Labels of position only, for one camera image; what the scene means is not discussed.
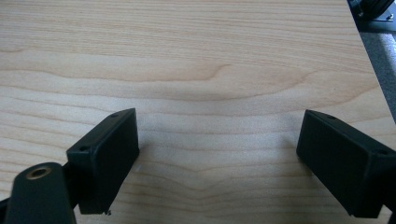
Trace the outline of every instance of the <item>light wood surface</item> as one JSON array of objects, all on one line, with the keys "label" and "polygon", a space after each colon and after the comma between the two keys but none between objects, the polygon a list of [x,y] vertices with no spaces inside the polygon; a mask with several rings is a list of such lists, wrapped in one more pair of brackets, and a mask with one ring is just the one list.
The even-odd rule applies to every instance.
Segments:
[{"label": "light wood surface", "polygon": [[386,223],[349,217],[297,159],[305,109],[396,148],[345,0],[0,1],[0,198],[135,107],[112,216],[79,223]]}]

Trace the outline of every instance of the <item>wooden tabletop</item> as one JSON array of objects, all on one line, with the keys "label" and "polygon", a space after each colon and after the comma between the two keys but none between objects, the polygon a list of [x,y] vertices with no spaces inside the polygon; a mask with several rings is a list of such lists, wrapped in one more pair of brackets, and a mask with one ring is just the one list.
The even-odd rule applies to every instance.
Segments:
[{"label": "wooden tabletop", "polygon": [[0,197],[135,107],[112,216],[78,223],[386,223],[349,217],[295,148],[304,111],[396,148],[345,0],[0,1]]}]

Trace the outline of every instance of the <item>wooden table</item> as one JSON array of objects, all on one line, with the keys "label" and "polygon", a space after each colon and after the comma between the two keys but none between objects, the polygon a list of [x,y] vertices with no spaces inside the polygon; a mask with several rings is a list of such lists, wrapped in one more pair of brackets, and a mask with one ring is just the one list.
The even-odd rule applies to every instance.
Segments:
[{"label": "wooden table", "polygon": [[0,1],[0,196],[108,114],[141,155],[112,216],[79,223],[386,223],[301,164],[304,111],[396,148],[345,0]]}]

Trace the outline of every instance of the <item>gray floor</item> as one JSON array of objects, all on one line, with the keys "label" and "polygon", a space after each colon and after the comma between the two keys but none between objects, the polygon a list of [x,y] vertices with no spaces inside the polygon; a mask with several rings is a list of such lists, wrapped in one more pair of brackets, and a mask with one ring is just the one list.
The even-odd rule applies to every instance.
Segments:
[{"label": "gray floor", "polygon": [[361,33],[361,40],[396,120],[396,35]]}]

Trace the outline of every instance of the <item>wood grain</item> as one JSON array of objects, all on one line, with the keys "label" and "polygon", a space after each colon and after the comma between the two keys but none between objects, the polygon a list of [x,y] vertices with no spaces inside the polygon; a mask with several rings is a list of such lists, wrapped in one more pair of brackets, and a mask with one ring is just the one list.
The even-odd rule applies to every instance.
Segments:
[{"label": "wood grain", "polygon": [[301,164],[304,110],[396,148],[344,0],[0,1],[0,196],[108,114],[141,155],[112,216],[79,223],[386,223]]}]

